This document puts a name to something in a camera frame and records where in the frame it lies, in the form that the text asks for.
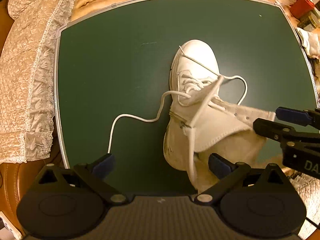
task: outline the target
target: lace fabric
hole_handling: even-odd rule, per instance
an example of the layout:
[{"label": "lace fabric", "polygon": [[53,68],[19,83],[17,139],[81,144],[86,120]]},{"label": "lace fabric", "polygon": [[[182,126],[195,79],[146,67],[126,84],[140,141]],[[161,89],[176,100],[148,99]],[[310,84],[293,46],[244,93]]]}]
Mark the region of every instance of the lace fabric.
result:
[{"label": "lace fabric", "polygon": [[7,91],[0,97],[0,163],[48,158],[52,144],[55,33],[69,22],[74,0],[26,1],[9,0],[8,5],[16,21],[0,67],[3,74],[21,76],[14,83],[6,77],[0,82]]}]

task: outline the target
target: green table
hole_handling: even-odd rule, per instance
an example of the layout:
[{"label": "green table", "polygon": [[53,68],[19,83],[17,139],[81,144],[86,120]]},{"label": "green table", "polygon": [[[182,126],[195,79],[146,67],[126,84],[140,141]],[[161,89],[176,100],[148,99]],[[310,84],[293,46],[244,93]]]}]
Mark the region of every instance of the green table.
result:
[{"label": "green table", "polygon": [[[106,154],[111,125],[119,114],[156,116],[161,95],[169,89],[173,57],[179,45],[191,39],[211,46],[221,73],[246,79],[243,105],[269,111],[316,106],[310,64],[274,4],[135,0],[112,5],[58,34],[55,104],[65,167]],[[220,96],[236,103],[242,92],[242,82],[235,80],[220,89]],[[156,123],[130,118],[117,122],[111,148],[116,168],[106,182],[123,192],[194,192],[187,174],[171,168],[163,157],[170,104],[167,99]],[[280,152],[278,143],[269,140],[259,158]]]}]

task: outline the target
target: tin can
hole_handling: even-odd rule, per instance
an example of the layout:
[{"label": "tin can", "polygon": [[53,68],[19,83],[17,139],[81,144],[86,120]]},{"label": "tin can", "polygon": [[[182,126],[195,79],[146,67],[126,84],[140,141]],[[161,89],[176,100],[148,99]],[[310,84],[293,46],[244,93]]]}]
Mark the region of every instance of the tin can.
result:
[{"label": "tin can", "polygon": [[312,32],[320,27],[320,14],[319,11],[314,8],[300,18],[298,27],[304,29],[307,32]]}]

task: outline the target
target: shoelace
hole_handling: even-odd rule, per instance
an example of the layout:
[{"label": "shoelace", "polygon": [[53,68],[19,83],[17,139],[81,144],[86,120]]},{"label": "shoelace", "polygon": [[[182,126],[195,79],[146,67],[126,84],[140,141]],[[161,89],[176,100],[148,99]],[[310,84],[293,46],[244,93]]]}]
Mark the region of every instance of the shoelace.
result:
[{"label": "shoelace", "polygon": [[210,77],[198,79],[187,74],[183,74],[182,77],[186,78],[183,82],[183,85],[184,90],[187,94],[192,89],[200,91],[205,86],[208,86],[214,82],[214,79]]},{"label": "shoelace", "polygon": [[[247,82],[244,80],[243,77],[241,76],[232,76],[232,77],[228,77],[228,76],[224,76],[224,75],[221,75],[219,73],[215,73],[214,71],[212,71],[210,68],[206,67],[205,65],[201,64],[200,62],[198,62],[197,60],[187,56],[183,49],[181,48],[181,46],[179,46],[182,54],[187,57],[188,59],[194,61],[195,63],[198,63],[199,65],[201,65],[202,67],[204,67],[205,69],[209,70],[210,72],[212,72],[213,74],[215,74],[216,76],[218,76],[218,79],[216,81],[216,84],[214,85],[214,87],[212,88],[212,90],[210,91],[210,93],[208,93],[206,95],[206,97],[204,98],[204,100],[202,101],[201,103],[201,106],[199,107],[198,111],[196,112],[195,116],[193,117],[193,119],[185,124],[184,126],[184,132],[185,132],[185,135],[187,136],[188,138],[188,144],[189,144],[189,173],[190,173],[190,180],[191,182],[194,182],[196,183],[196,171],[194,169],[194,148],[195,148],[195,137],[196,137],[196,132],[195,132],[195,129],[194,129],[194,126],[195,126],[195,123],[196,121],[198,120],[198,118],[200,117],[200,115],[202,114],[204,108],[210,104],[211,107],[214,107],[214,108],[218,108],[218,109],[222,109],[221,106],[217,105],[217,104],[214,104],[213,102],[211,102],[211,99],[213,97],[216,97],[217,95],[215,94],[215,92],[217,91],[217,89],[221,86],[222,82],[224,81],[224,79],[227,79],[227,80],[232,80],[232,79],[240,79],[243,81],[244,83],[244,86],[245,86],[245,89],[244,89],[244,93],[241,97],[241,99],[238,101],[238,105],[242,103],[242,101],[244,100],[245,96],[247,95],[247,90],[248,90],[248,86],[247,86]],[[179,91],[167,91],[167,92],[164,92],[161,96],[161,102],[160,102],[160,107],[159,107],[159,110],[158,110],[158,113],[157,113],[157,116],[155,119],[144,119],[144,118],[141,118],[139,116],[136,116],[136,115],[132,115],[132,114],[120,114],[118,115],[113,123],[112,123],[112,126],[111,126],[111,131],[110,131],[110,137],[109,137],[109,146],[108,146],[108,153],[110,153],[111,151],[111,143],[112,143],[112,135],[113,135],[113,130],[114,130],[114,127],[116,125],[116,122],[121,118],[121,117],[130,117],[130,118],[133,118],[133,119],[137,119],[137,120],[140,120],[140,121],[143,121],[143,122],[156,122],[159,120],[160,118],[160,115],[161,115],[161,112],[162,112],[162,109],[163,109],[163,106],[164,106],[164,99],[167,95],[178,95],[178,96],[182,96],[182,97],[185,97],[185,98],[191,98],[191,96],[188,94],[188,92],[190,92],[191,89],[196,89],[196,90],[201,90],[201,88],[204,88],[205,86],[211,84],[212,82],[214,82],[213,79],[211,78],[204,78],[204,79],[197,79],[193,76],[187,76],[187,78],[189,78],[188,81],[186,81],[186,85],[188,84],[188,88],[186,90],[186,93],[183,93],[183,92],[179,92]]]},{"label": "shoelace", "polygon": [[[208,68],[207,66],[203,65],[201,62],[195,60],[194,58],[189,57],[188,55],[186,55],[186,54],[184,53],[183,49],[181,48],[181,46],[179,46],[179,48],[180,48],[182,54],[183,54],[186,58],[188,58],[188,59],[192,60],[193,62],[199,64],[200,66],[204,67],[205,69],[209,70],[211,73],[215,74],[216,76],[218,76],[218,77],[219,77],[219,76],[223,76],[223,77],[224,77],[225,79],[227,79],[227,80],[240,79],[240,80],[244,83],[244,93],[242,94],[242,97],[241,97],[240,100],[238,101],[237,105],[240,105],[240,104],[242,103],[242,101],[244,100],[245,96],[247,95],[247,91],[248,91],[248,84],[247,84],[247,82],[245,81],[245,79],[244,79],[243,77],[238,76],[238,75],[232,76],[232,77],[228,77],[228,76],[221,75],[220,73],[215,73],[215,72],[212,71],[210,68]],[[209,85],[209,84],[211,84],[212,81],[213,81],[212,78],[197,79],[197,78],[195,78],[195,77],[193,77],[193,76],[189,76],[189,75],[185,75],[185,76],[189,78],[188,84],[191,84],[191,83],[193,83],[194,85],[199,84],[199,85],[200,85],[199,87],[201,87],[201,86],[204,87],[204,82],[208,83],[207,85]]]}]

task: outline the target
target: red box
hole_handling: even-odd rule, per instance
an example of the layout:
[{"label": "red box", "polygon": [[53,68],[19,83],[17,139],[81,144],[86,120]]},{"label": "red box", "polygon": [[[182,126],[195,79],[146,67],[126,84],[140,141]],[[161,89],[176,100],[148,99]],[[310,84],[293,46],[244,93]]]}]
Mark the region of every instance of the red box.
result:
[{"label": "red box", "polygon": [[300,19],[308,11],[315,7],[314,3],[310,0],[297,0],[291,7],[290,12],[294,17]]}]

